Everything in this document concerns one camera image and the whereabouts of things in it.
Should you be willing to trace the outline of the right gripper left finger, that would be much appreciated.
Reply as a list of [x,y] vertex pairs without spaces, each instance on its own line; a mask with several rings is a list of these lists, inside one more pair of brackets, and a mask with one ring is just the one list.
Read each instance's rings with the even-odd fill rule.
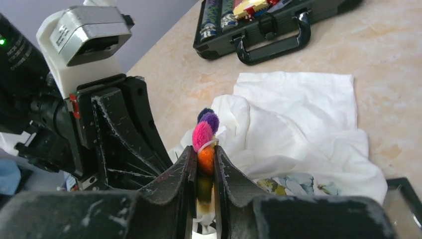
[[138,191],[22,192],[0,212],[3,239],[189,239],[196,153]]

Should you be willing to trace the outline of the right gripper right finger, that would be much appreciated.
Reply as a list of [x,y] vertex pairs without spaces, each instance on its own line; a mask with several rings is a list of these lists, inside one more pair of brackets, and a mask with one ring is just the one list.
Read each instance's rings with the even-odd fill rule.
[[215,147],[219,239],[396,239],[385,211],[360,196],[275,196]]

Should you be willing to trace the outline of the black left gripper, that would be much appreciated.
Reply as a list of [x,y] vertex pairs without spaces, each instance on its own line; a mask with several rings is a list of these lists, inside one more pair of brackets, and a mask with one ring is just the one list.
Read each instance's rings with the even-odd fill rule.
[[172,166],[143,77],[119,74],[79,86],[69,103],[80,142],[95,152],[105,186],[138,190]]

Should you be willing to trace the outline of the colourful beaded brooch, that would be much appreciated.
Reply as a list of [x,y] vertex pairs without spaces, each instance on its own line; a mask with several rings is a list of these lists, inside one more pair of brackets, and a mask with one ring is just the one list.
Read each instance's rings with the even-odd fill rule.
[[197,153],[197,210],[202,215],[213,212],[214,155],[218,140],[215,137],[219,118],[210,108],[203,109],[197,117],[192,135],[192,146]]

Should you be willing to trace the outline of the white printed t-shirt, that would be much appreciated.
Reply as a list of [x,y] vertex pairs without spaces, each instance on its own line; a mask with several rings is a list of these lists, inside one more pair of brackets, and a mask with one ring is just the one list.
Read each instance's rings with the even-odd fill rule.
[[357,126],[352,75],[241,73],[233,93],[214,98],[211,109],[219,145],[264,190],[384,202],[387,182]]

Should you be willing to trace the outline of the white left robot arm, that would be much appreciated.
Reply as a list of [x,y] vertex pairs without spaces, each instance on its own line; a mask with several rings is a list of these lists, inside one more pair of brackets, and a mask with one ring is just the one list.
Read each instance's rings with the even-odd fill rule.
[[136,190],[171,167],[142,77],[79,77],[63,98],[40,51],[4,16],[0,38],[0,130],[30,135],[12,144],[18,156],[81,188]]

